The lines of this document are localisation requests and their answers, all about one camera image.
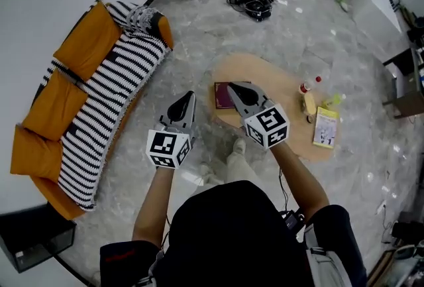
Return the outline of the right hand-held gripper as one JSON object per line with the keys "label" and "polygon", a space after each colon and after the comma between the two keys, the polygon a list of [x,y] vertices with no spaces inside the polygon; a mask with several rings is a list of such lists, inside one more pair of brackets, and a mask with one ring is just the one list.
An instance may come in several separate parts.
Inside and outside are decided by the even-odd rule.
{"label": "right hand-held gripper", "polygon": [[227,91],[248,137],[264,149],[288,138],[288,116],[282,106],[272,101],[258,86],[250,82],[232,82],[228,84]]}

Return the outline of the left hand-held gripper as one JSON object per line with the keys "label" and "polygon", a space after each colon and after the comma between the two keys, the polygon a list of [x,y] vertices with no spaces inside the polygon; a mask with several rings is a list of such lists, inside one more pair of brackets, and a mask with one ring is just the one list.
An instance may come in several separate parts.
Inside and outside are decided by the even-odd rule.
{"label": "left hand-held gripper", "polygon": [[197,99],[192,90],[171,97],[159,114],[158,124],[148,131],[146,155],[157,167],[178,169],[194,142]]}

